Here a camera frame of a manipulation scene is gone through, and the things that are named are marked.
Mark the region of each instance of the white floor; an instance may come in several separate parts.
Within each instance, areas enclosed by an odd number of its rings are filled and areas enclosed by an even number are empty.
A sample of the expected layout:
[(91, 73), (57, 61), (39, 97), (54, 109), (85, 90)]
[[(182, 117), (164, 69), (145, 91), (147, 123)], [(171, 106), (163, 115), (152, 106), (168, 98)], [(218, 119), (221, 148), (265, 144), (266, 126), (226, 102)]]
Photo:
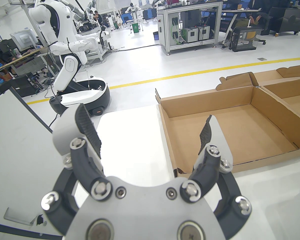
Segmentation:
[[(143, 30), (137, 34), (130, 33), (128, 27), (112, 31), (109, 42), (115, 49), (121, 50), (158, 44), (158, 41), (154, 41), (153, 37), (153, 32), (157, 31), (157, 22), (150, 21), (148, 24), (144, 24)], [(223, 37), (224, 33), (220, 33), (219, 41)], [(104, 63), (87, 68), (87, 72), (79, 72), (76, 79), (86, 78), (88, 73), (88, 75), (104, 78), (109, 87), (113, 87), (189, 72), (262, 63), (258, 58), (275, 61), (300, 57), (300, 33), (299, 35), (293, 35), (292, 32), (282, 33), (279, 37), (268, 35), (263, 36), (262, 39), (267, 40), (266, 45), (259, 43), (256, 50), (242, 52), (212, 48), (211, 45), (175, 50), (171, 52), (170, 56), (166, 56), (161, 45), (116, 52), (108, 55)], [(161, 97), (193, 93), (215, 88), (220, 83), (220, 77), (248, 71), (268, 71), (294, 65), (300, 65), (300, 60), (233, 68), (111, 89), (111, 102), (106, 112), (156, 104), (155, 89), (158, 90)], [(42, 100), (46, 93), (43, 92), (34, 97), (28, 96), (23, 99), (27, 103)], [(49, 90), (46, 96), (52, 95), (51, 90)], [(30, 107), (48, 125), (55, 117), (48, 101), (31, 104)], [(97, 124), (99, 118), (95, 117), (93, 121)]]

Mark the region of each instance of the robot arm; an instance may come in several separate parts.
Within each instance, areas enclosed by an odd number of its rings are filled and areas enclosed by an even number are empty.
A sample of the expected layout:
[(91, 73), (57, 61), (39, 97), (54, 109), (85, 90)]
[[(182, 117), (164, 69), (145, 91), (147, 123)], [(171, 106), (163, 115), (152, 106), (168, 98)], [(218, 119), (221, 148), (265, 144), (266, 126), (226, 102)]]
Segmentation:
[[(88, 112), (83, 104), (71, 105), (53, 131), (64, 169), (41, 206), (67, 240), (114, 235), (122, 240), (166, 240), (176, 234), (178, 239), (230, 239), (244, 226), (252, 206), (231, 173), (232, 155), (215, 116), (207, 119), (200, 139), (200, 155), (189, 179), (134, 186), (104, 175), (101, 141)], [(69, 195), (76, 180), (89, 193), (80, 209)], [(213, 212), (204, 195), (215, 183), (222, 199)]]

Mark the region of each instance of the cardboard box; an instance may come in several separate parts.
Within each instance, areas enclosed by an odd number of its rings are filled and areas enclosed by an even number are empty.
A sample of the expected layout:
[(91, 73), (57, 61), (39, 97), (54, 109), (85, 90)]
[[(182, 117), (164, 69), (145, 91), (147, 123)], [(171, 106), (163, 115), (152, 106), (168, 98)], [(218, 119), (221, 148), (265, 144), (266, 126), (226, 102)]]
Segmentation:
[(281, 99), (300, 116), (300, 79), (270, 83), (262, 88), (273, 94), (275, 98)]
[(300, 117), (265, 89), (249, 85), (162, 99), (156, 91), (156, 98), (175, 176), (192, 172), (210, 114), (232, 152), (233, 172), (300, 157)]
[(289, 68), (281, 67), (276, 70), (269, 70), (263, 72), (247, 72), (220, 78), (221, 84), (216, 87), (217, 90), (225, 88), (237, 88), (248, 85), (255, 87), (268, 85), (270, 83), (278, 83), (280, 81), (291, 81), (300, 79), (300, 65)]

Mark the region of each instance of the white countertop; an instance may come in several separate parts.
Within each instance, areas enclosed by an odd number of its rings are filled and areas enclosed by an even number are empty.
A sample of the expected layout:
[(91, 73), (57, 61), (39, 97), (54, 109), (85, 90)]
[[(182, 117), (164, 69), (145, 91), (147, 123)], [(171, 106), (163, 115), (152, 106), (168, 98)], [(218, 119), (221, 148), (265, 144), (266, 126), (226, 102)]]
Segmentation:
[[(174, 178), (158, 105), (107, 113), (97, 132), (106, 176), (144, 187)], [(234, 176), (253, 211), (232, 239), (300, 239), (300, 158)], [(86, 197), (76, 193), (79, 205)], [(205, 199), (214, 210), (221, 199), (217, 185)]]

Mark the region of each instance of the white humanoid robot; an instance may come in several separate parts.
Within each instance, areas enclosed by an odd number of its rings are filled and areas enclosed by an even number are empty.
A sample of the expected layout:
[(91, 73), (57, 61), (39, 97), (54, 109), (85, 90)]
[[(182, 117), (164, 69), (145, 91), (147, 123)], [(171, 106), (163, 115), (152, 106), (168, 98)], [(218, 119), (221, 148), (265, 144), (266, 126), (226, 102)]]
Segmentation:
[(125, 13), (128, 14), (130, 10), (131, 10), (132, 18), (134, 20), (138, 19), (138, 12), (139, 11), (141, 12), (141, 8), (139, 6), (137, 6), (137, 5), (134, 6), (133, 3), (130, 3), (130, 6), (125, 11)]
[(64, 3), (59, 0), (36, 0), (34, 8), (29, 9), (30, 16), (49, 45), (48, 54), (51, 52), (59, 56), (63, 65), (54, 81), (57, 93), (50, 99), (50, 105), (56, 113), (62, 114), (69, 106), (83, 103), (91, 115), (101, 115), (110, 100), (105, 81), (94, 76), (73, 81), (81, 65), (87, 63), (85, 51), (96, 49), (102, 42), (101, 33), (99, 38), (96, 33), (77, 34), (72, 10)]

